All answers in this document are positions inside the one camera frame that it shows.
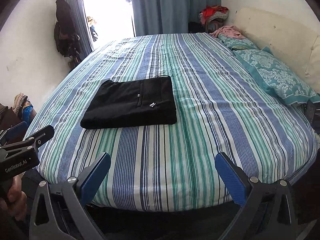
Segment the left hand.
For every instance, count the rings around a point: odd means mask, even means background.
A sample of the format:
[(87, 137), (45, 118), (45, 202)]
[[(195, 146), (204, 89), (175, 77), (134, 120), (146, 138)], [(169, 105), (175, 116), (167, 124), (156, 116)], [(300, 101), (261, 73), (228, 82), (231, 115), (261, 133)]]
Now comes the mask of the left hand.
[(1, 210), (17, 221), (25, 219), (27, 213), (27, 196), (22, 191), (21, 176), (12, 179), (11, 188), (7, 194), (8, 204), (1, 198)]

